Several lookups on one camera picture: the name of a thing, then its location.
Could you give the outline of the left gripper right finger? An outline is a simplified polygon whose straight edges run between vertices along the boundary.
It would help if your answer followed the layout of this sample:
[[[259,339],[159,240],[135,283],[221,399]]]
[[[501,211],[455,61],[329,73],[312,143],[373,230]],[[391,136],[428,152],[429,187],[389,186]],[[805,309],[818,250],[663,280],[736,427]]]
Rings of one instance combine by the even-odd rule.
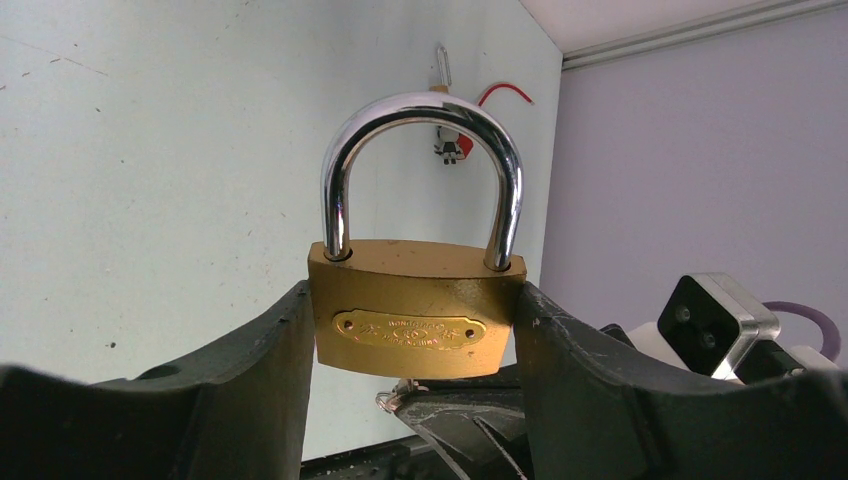
[[[665,364],[526,284],[514,318],[539,479],[843,479],[847,375],[750,386]]]

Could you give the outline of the small silver key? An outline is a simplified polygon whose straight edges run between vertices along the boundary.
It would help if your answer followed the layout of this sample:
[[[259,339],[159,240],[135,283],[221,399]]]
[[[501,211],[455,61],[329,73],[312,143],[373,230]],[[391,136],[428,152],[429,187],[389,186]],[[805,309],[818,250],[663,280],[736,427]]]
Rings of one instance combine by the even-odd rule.
[[[400,379],[391,391],[381,391],[375,396],[377,406],[388,414],[394,414],[403,404],[404,398],[416,392],[428,391],[414,379]]]

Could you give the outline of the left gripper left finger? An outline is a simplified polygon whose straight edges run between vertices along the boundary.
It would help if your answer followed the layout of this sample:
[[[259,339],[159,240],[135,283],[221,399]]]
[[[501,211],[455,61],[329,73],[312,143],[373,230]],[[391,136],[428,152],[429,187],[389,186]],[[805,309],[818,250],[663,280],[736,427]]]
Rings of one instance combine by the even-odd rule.
[[[296,479],[314,322],[309,287],[139,377],[81,384],[1,369],[5,479]]]

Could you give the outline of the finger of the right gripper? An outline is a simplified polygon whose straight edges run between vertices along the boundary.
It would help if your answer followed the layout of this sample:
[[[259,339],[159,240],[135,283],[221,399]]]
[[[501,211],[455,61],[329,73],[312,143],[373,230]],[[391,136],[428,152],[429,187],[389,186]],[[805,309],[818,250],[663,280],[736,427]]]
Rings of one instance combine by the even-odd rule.
[[[528,479],[530,449],[518,389],[415,391],[394,415],[460,479]]]

